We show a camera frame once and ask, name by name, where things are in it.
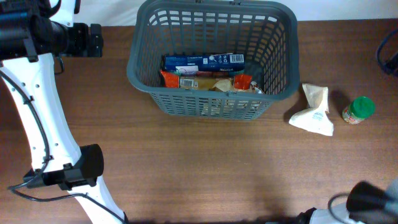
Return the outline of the blue foil box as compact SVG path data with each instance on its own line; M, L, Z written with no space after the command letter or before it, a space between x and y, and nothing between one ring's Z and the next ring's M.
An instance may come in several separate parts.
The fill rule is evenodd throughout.
M198 72L240 72L245 66L243 54L164 55L161 69L177 75L196 75Z

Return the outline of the brown white rice bag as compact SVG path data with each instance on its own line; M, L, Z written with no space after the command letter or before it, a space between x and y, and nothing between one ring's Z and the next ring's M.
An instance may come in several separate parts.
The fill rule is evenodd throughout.
M236 78L229 78L217 81L212 89L227 93L255 93L264 95L265 92L260 89L257 82L252 81L249 75L238 75ZM201 108L201 116L220 116L224 118L237 118L243 114L239 110L248 109L248 101L211 99L210 103L204 103Z

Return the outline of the orange pasta packet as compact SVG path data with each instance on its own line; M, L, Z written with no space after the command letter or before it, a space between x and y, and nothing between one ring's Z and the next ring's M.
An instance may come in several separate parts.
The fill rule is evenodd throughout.
M234 77L215 77L213 76L180 76L172 72L160 71L162 78L164 80L164 85L166 88L182 88L186 90L203 90L203 91L213 91L211 90L213 85L220 80L236 78L238 74Z

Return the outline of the grey plastic basket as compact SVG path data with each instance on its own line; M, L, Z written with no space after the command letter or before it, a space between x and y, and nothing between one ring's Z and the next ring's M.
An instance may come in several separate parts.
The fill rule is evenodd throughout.
M168 88L161 71L168 56L202 65L244 62L241 73L257 93L193 89L193 80ZM127 77L171 115L252 120L300 83L297 19L269 1L146 1L137 12Z

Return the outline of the cream paper bag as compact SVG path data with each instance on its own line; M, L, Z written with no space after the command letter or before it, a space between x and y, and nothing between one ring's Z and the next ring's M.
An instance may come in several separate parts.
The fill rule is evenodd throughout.
M292 115L289 124L311 133L332 136L334 125L329 120L328 88L309 83L302 84L308 108Z

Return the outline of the green lid jar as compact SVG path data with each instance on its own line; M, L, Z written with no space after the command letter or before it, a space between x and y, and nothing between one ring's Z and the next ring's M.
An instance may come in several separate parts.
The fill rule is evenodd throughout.
M358 124L368 119L375 112L374 102L366 97L360 96L353 100L343 111L342 118L349 124Z

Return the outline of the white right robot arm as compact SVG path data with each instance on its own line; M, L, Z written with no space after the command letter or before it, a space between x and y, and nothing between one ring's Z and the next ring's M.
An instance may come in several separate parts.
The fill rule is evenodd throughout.
M386 190L366 181L332 196L326 209L311 208L295 218L302 224L397 224L397 179Z

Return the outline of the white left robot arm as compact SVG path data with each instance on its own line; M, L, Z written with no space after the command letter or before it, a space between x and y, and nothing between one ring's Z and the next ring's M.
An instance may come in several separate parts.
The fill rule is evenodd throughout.
M2 1L1 79L16 104L28 138L32 165L9 190L59 186L78 200L93 223L127 223L103 179L97 144L74 140L55 83L62 57L101 57L99 24L76 23L80 1Z

